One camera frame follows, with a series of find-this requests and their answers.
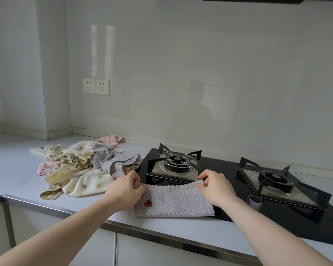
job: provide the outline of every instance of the stainless steel countertop edge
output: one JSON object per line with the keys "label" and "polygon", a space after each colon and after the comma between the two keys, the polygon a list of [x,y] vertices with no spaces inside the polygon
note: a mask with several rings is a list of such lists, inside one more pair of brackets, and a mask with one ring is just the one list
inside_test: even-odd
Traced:
{"label": "stainless steel countertop edge", "polygon": [[[52,207],[36,201],[22,199],[12,195],[0,196],[0,202],[7,202],[27,210],[48,214],[59,218],[67,218],[75,213],[75,211],[67,210],[60,207]],[[174,248],[190,251],[196,254],[205,255],[223,261],[232,262],[244,266],[260,266],[262,265],[258,257],[240,253],[233,250],[220,248],[184,238],[170,236],[168,234],[159,233],[132,225],[123,224],[116,221],[106,220],[100,227],[108,231],[124,234],[138,239],[151,241],[154,243],[171,246]]]}

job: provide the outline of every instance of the kitchen countertop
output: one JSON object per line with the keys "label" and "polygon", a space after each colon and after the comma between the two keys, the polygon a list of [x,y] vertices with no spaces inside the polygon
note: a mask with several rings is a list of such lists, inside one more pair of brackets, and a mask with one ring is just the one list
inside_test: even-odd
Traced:
{"label": "kitchen countertop", "polygon": [[[8,194],[23,200],[43,203],[52,208],[64,208],[71,211],[79,211],[99,200],[103,195],[82,198],[62,195],[54,201],[43,201],[39,197],[40,192],[46,187],[46,183],[42,177],[36,176],[36,170],[38,164],[44,159],[31,154],[29,150],[47,144],[70,146],[83,140],[94,140],[94,138],[71,134],[52,141],[43,141],[0,133],[0,195]],[[131,144],[120,144],[120,146],[127,154],[141,154],[142,158],[151,149]],[[333,179],[293,172],[292,174],[301,181],[333,195]],[[208,217],[133,219],[130,211],[115,213],[109,220],[256,256],[250,244],[233,222]],[[303,241],[333,261],[333,245],[308,239],[303,239]]]}

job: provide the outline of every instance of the wall outlet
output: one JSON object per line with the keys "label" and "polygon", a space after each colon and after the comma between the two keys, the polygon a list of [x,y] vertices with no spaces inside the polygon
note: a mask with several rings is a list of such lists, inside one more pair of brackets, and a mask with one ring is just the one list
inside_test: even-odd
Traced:
{"label": "wall outlet", "polygon": [[95,80],[91,78],[83,78],[83,91],[85,93],[95,93]]}
{"label": "wall outlet", "polygon": [[96,80],[96,94],[110,95],[110,80]]}

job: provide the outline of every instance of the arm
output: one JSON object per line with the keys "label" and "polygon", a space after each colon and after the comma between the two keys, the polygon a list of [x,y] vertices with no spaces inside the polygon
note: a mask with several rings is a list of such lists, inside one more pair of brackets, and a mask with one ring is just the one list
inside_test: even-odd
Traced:
{"label": "arm", "polygon": [[222,208],[244,234],[264,266],[333,266],[321,253],[239,199],[223,174],[205,170],[197,187]]}
{"label": "arm", "polygon": [[135,171],[119,177],[105,196],[0,256],[0,266],[66,266],[112,214],[131,208],[146,190],[134,189]]}

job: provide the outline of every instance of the forearm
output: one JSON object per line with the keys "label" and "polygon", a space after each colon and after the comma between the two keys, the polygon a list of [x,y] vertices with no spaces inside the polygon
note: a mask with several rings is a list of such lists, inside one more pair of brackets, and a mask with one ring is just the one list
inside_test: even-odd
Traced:
{"label": "forearm", "polygon": [[104,197],[11,249],[0,257],[0,266],[68,265],[114,212]]}
{"label": "forearm", "polygon": [[322,254],[238,199],[222,209],[244,234],[264,266],[333,266]]}

